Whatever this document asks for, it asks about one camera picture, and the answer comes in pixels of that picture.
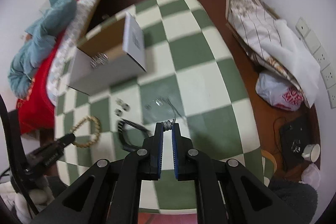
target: bed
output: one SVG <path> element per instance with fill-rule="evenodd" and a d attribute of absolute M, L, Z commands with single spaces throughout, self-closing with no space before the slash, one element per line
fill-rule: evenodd
<path fill-rule="evenodd" d="M 59 78 L 68 69 L 69 59 L 76 42 L 86 34 L 88 25 L 100 0 L 77 0 L 75 18 L 57 36 L 56 44 L 49 56 L 42 62 L 26 99 L 18 99 L 21 134 L 41 128 L 54 128 L 54 109 L 59 89 Z M 48 8 L 46 1 L 41 13 Z"/>

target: metal nut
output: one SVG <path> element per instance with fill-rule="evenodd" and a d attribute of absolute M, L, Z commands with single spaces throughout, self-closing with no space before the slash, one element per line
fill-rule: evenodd
<path fill-rule="evenodd" d="M 120 109 L 116 108 L 114 114 L 117 115 L 118 117 L 121 117 L 123 112 Z"/>
<path fill-rule="evenodd" d="M 124 111 L 129 111 L 130 110 L 130 106 L 128 104 L 126 104 L 126 103 L 123 103 L 121 105 L 121 107 L 123 108 Z"/>

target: white cloth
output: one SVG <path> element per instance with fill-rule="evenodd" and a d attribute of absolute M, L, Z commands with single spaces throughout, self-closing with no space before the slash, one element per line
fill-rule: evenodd
<path fill-rule="evenodd" d="M 30 190 L 29 196 L 40 212 L 54 200 L 54 197 L 45 177 L 42 177 L 38 184 L 41 189 Z M 16 215 L 23 224 L 31 222 L 30 214 L 35 217 L 32 211 L 29 213 L 28 204 L 23 195 L 15 193 L 10 181 L 0 184 L 0 196 L 10 211 L 15 207 Z"/>
<path fill-rule="evenodd" d="M 305 94 L 307 106 L 312 107 L 319 90 L 320 65 L 287 26 L 286 20 L 276 20 L 275 26 L 281 45 L 261 41 L 260 46 L 291 72 Z"/>

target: white teacup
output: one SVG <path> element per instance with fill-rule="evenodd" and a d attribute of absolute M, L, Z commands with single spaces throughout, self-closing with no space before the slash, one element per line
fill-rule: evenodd
<path fill-rule="evenodd" d="M 305 160 L 315 162 L 319 158 L 320 152 L 321 152 L 321 147 L 319 144 L 309 144 L 304 148 L 301 156 Z"/>

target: wall outlet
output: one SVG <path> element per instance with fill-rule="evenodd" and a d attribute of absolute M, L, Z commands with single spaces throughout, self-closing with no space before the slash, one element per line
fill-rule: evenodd
<path fill-rule="evenodd" d="M 322 46 L 314 53 L 314 58 L 320 64 L 321 70 L 330 64 L 326 51 Z"/>
<path fill-rule="evenodd" d="M 328 89 L 328 96 L 330 100 L 330 107 L 336 107 L 336 85 L 333 85 L 330 89 Z"/>
<path fill-rule="evenodd" d="M 313 30 L 308 33 L 304 41 L 306 42 L 306 45 L 312 54 L 315 53 L 321 46 L 320 40 L 317 38 Z"/>
<path fill-rule="evenodd" d="M 308 27 L 307 23 L 305 22 L 305 20 L 302 17 L 299 18 L 299 20 L 297 21 L 295 27 L 299 31 L 299 33 L 301 33 L 301 35 L 303 37 L 306 37 L 306 35 L 310 31 L 310 28 Z"/>
<path fill-rule="evenodd" d="M 321 74 L 327 89 L 336 84 L 335 71 L 330 64 L 321 71 Z"/>

